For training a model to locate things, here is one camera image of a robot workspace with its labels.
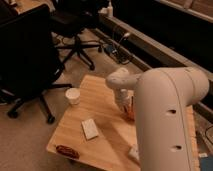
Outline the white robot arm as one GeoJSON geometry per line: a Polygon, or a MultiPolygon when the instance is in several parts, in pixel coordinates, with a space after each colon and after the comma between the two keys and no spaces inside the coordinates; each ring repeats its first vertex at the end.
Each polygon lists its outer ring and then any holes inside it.
{"type": "Polygon", "coordinates": [[[160,67],[131,74],[119,68],[105,84],[121,109],[134,110],[141,171],[195,171],[186,108],[209,91],[195,67],[160,67]]]}

